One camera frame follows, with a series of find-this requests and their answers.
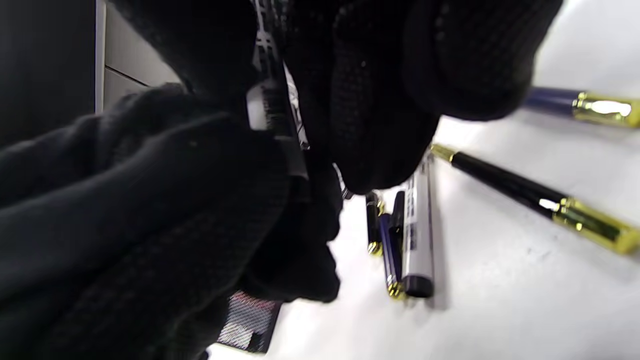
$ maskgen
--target pen cap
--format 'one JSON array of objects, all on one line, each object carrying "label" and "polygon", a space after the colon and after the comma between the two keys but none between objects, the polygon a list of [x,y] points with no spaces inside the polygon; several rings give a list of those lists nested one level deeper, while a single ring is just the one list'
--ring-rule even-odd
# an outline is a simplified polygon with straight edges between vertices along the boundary
[{"label": "pen cap", "polygon": [[571,197],[560,201],[553,220],[618,254],[632,252],[640,241],[637,229]]},{"label": "pen cap", "polygon": [[433,296],[433,281],[422,275],[407,275],[402,279],[404,293],[411,297],[428,299]]},{"label": "pen cap", "polygon": [[391,228],[402,229],[404,227],[404,191],[396,193],[394,200],[394,212],[391,214]]}]

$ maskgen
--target pen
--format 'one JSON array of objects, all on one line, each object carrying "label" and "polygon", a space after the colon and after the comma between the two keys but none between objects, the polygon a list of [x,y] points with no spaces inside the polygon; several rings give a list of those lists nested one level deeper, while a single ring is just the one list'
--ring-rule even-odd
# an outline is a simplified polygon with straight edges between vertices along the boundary
[{"label": "pen", "polygon": [[374,192],[369,192],[365,195],[365,201],[367,206],[367,237],[369,240],[367,251],[371,255],[379,256],[382,255],[382,242],[378,215],[384,210],[382,208],[383,205],[380,198]]},{"label": "pen", "polygon": [[389,236],[391,215],[380,215],[380,237],[382,238],[382,257],[385,261],[385,282],[390,297],[401,299],[404,292],[400,283],[402,271],[400,249]]},{"label": "pen", "polygon": [[640,100],[602,96],[580,90],[531,88],[524,108],[621,127],[640,127]]},{"label": "pen", "polygon": [[402,282],[404,292],[411,297],[433,296],[431,161],[431,156],[423,158],[407,182]]},{"label": "pen", "polygon": [[631,252],[640,241],[637,229],[569,195],[442,145],[432,145],[431,153],[553,222],[618,254]]},{"label": "pen", "polygon": [[394,241],[400,253],[402,253],[402,243],[404,234],[404,191],[396,193],[396,199],[394,200],[394,211],[391,213],[391,223],[389,225],[389,235],[391,240]]}]

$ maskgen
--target black glove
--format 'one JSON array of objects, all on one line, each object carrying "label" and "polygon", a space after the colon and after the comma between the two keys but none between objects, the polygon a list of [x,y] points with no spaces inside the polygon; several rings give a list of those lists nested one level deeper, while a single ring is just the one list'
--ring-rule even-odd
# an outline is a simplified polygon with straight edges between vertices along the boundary
[{"label": "black glove", "polygon": [[288,202],[279,144],[164,86],[0,154],[0,353],[194,359],[236,290],[331,301],[331,163]]},{"label": "black glove", "polygon": [[274,6],[314,152],[306,206],[288,201],[277,143],[238,125],[231,105],[257,80],[251,4],[114,3],[195,97],[131,96],[0,154],[5,358],[33,348],[192,359],[217,337],[235,289],[334,299],[326,241],[342,203],[331,162],[356,193],[392,186],[414,171],[441,114],[511,111],[560,0]]},{"label": "black glove", "polygon": [[[253,82],[248,1],[112,2],[196,93],[221,97]],[[413,173],[441,115],[513,111],[562,0],[259,3],[275,12],[309,144],[365,194]]]}]

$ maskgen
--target white desk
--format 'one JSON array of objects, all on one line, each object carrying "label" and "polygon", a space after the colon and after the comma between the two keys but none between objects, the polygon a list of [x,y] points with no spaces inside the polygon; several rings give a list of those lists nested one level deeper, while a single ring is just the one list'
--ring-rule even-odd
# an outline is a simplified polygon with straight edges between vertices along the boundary
[{"label": "white desk", "polygon": [[[640,1],[565,0],[535,83],[640,97]],[[438,142],[640,225],[640,131],[519,111],[443,119]],[[332,243],[332,304],[282,309],[274,360],[640,359],[640,261],[615,256],[439,162],[435,306],[389,299],[366,252],[363,198]],[[393,192],[385,194],[392,203]],[[251,355],[215,345],[213,359]]]}]

